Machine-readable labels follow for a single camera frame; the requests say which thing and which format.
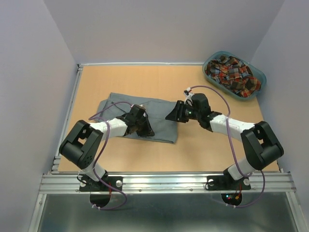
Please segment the grey long sleeve shirt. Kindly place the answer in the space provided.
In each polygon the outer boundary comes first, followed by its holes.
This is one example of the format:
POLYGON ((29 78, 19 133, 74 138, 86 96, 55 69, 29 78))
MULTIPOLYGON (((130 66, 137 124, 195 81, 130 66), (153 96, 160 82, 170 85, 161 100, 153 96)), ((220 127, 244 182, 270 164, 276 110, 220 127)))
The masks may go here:
POLYGON ((110 93, 107 99, 99 103, 97 112, 100 114, 98 116, 107 120, 121 116, 129 112, 129 103, 142 105, 146 109, 154 136, 139 137, 136 133, 133 133, 128 135, 128 138, 169 144, 176 143, 178 138, 177 123, 165 120, 165 117, 175 107, 175 102, 110 93))

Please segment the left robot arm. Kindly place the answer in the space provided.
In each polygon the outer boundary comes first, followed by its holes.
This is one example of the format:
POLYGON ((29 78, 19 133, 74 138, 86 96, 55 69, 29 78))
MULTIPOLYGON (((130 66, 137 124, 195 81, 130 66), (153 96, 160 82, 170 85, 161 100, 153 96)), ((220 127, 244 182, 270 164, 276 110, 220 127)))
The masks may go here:
POLYGON ((101 141, 106 144, 113 137, 124 137, 136 133, 139 137, 151 137, 155 133, 151 128, 144 107, 132 105, 130 111, 113 119, 87 123, 79 120, 75 123, 59 147, 59 153, 84 172, 80 191, 109 191, 108 173, 95 161, 101 141))

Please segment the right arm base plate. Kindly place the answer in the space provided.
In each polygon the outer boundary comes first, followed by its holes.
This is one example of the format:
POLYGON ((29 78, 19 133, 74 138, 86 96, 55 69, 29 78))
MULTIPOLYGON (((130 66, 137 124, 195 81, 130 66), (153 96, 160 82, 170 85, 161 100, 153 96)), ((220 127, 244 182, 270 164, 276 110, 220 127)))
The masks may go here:
POLYGON ((209 175, 205 184, 208 191, 235 192, 240 190, 250 190, 249 179, 241 178, 234 180, 227 175, 209 175))

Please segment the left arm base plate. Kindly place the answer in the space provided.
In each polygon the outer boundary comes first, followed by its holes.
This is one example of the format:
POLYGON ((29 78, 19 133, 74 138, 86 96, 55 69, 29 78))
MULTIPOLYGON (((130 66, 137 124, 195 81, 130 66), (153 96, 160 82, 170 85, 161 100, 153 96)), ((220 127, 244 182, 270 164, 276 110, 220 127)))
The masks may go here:
MULTIPOLYGON (((100 181, 94 181, 85 174, 77 176, 77 180, 80 182, 79 191, 80 192, 111 192, 109 187, 104 185, 100 181)), ((104 181, 116 188, 117 190, 122 190, 123 178, 121 176, 108 176, 104 181)))

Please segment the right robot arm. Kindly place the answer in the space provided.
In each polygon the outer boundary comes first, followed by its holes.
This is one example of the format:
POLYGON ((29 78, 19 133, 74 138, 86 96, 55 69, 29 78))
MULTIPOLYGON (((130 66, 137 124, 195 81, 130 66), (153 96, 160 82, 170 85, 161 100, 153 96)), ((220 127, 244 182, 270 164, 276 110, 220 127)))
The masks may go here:
POLYGON ((282 157, 284 150, 270 125, 265 121, 247 123, 232 119, 222 113, 213 111, 207 97, 191 94, 189 101, 177 101, 166 120, 186 123, 190 119, 210 131, 225 134, 229 139, 235 138, 243 145, 245 157, 224 170, 213 186, 232 189, 239 180, 254 171, 263 170, 272 162, 282 157))

